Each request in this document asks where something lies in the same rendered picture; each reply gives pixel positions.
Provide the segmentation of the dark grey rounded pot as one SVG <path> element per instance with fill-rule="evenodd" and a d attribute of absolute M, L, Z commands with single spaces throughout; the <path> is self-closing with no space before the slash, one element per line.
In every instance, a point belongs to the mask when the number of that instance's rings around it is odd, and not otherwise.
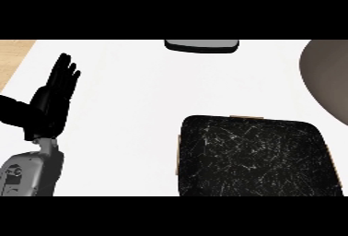
<path fill-rule="evenodd" d="M 348 125 L 348 40 L 311 40 L 299 57 L 299 73 L 316 103 Z"/>

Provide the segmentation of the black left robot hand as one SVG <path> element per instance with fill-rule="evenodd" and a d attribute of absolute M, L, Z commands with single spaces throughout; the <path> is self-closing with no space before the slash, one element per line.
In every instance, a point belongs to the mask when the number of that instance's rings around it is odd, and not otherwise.
<path fill-rule="evenodd" d="M 61 53 L 45 85 L 36 89 L 30 102 L 23 103 L 0 95 L 0 122 L 23 129 L 25 141 L 60 135 L 78 77 L 70 55 Z"/>

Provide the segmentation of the black and grey appliance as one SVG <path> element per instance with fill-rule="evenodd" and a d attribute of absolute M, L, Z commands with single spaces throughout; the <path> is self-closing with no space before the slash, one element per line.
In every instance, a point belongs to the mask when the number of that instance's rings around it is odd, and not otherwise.
<path fill-rule="evenodd" d="M 165 40 L 166 49 L 185 53 L 232 53 L 238 40 Z"/>

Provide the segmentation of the black scratched tray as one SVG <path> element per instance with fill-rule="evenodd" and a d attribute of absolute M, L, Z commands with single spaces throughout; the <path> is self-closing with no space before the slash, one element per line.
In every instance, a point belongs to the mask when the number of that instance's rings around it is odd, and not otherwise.
<path fill-rule="evenodd" d="M 340 196 L 316 127 L 296 121 L 185 117 L 178 192 L 181 196 Z"/>

